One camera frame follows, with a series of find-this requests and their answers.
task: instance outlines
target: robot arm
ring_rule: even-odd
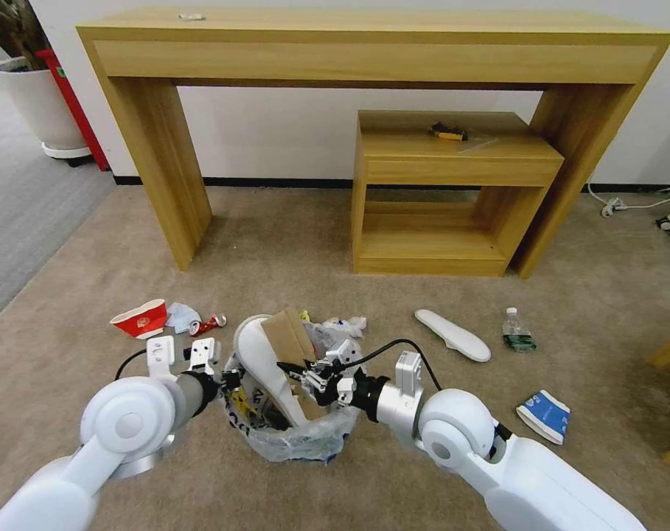
[[[370,420],[391,428],[402,444],[458,474],[482,495],[505,530],[646,531],[633,514],[544,445],[511,433],[476,396],[443,389],[423,400],[419,353],[400,356],[395,383],[361,369],[353,375],[343,371],[338,378],[341,362],[332,351],[302,375],[290,373],[310,385],[317,398],[332,396],[336,386],[341,405],[362,409]],[[329,380],[313,386],[311,372]]]
[[[646,531],[627,509],[539,443],[516,437],[474,395],[443,389],[423,400],[422,356],[404,352],[395,383],[345,364],[348,344],[303,368],[279,364],[321,405],[362,409],[405,444],[457,473],[484,498],[507,531]],[[172,338],[148,341],[150,377],[123,378],[91,399],[80,424],[82,445],[40,469],[0,510],[0,531],[83,531],[109,479],[153,468],[190,418],[239,376],[217,375],[214,339],[192,344],[190,370],[170,373]]]
[[[109,479],[155,467],[190,418],[238,386],[238,375],[215,374],[215,358],[214,339],[195,341],[189,370],[175,376],[172,337],[149,340],[150,377],[116,380],[91,399],[77,452],[45,465],[15,493],[0,510],[0,531],[86,530]]]

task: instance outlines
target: black cable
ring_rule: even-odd
[[[420,347],[413,343],[410,339],[394,339],[391,343],[385,344],[383,347],[376,349],[373,353],[367,354],[360,360],[352,361],[351,363],[340,365],[338,371],[344,371],[345,369],[348,369],[350,367],[356,367],[357,365],[361,365],[362,363],[369,361],[370,359],[376,358],[379,354],[382,352],[385,352],[386,350],[390,349],[391,347],[395,347],[398,344],[405,343],[411,345],[414,349],[416,349],[416,352],[421,355],[421,359],[423,360],[423,364],[425,365],[426,370],[428,371],[428,374],[430,375],[430,378],[433,380],[433,383],[436,386],[436,389],[439,391],[442,391],[442,387],[440,387],[440,383],[438,383],[438,378],[436,378],[436,375],[433,373],[433,369],[430,368],[430,364],[428,363],[428,360],[425,358],[423,355],[423,352],[421,351]]]
[[[137,353],[135,353],[135,354],[131,354],[130,356],[128,356],[128,357],[123,361],[123,363],[121,364],[121,366],[119,367],[119,369],[116,371],[116,376],[114,377],[114,381],[116,381],[116,380],[118,380],[119,378],[121,378],[121,373],[123,372],[123,369],[126,368],[126,365],[128,365],[132,360],[138,358],[141,354],[145,354],[145,349],[143,349],[143,350],[139,350]]]

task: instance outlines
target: beige carpet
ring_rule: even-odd
[[[142,344],[113,329],[116,313],[153,297],[203,315],[225,311],[214,336],[287,304],[316,319],[363,314],[366,350],[419,342],[444,386],[479,396],[519,435],[536,437],[514,407],[545,388],[572,409],[553,450],[625,504],[651,530],[670,531],[670,375],[643,360],[670,339],[670,235],[634,211],[610,220],[583,197],[529,281],[354,276],[343,190],[211,189],[219,214],[190,270],[172,264],[140,188],[117,189],[0,314],[0,506],[38,467],[77,447],[91,396]],[[502,345],[516,305],[540,350]],[[437,310],[492,348],[475,364],[443,348],[412,317]],[[178,339],[180,346],[185,340]],[[373,373],[393,374],[397,355]],[[140,372],[140,363],[129,374]],[[403,450],[361,417],[328,467],[268,464],[228,427],[219,406],[189,427],[161,466],[103,492],[93,530],[494,530],[471,488]]]

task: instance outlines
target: white wall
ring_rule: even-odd
[[[670,0],[31,0],[114,173],[136,175],[74,25],[147,4],[565,9],[670,30]],[[359,108],[510,110],[529,119],[539,94],[296,88],[181,88],[202,173],[349,178]],[[670,49],[597,168],[594,182],[670,184]]]

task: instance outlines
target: white cable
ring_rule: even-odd
[[[621,208],[617,208],[616,210],[628,210],[628,209],[635,209],[635,208],[652,208],[652,207],[658,207],[661,204],[668,203],[670,202],[670,198],[664,199],[663,201],[657,201],[656,203],[652,203],[650,205],[626,205],[622,203]]]
[[[603,218],[609,218],[618,210],[647,209],[647,208],[658,207],[659,205],[670,202],[670,198],[667,198],[662,201],[657,201],[656,203],[648,205],[628,205],[624,201],[622,201],[619,197],[614,197],[608,201],[605,201],[602,197],[600,197],[593,191],[593,188],[590,186],[590,183],[587,183],[587,191],[597,201],[600,201],[601,203],[603,203],[603,205],[605,205],[602,207],[602,210],[600,211],[600,215]]]

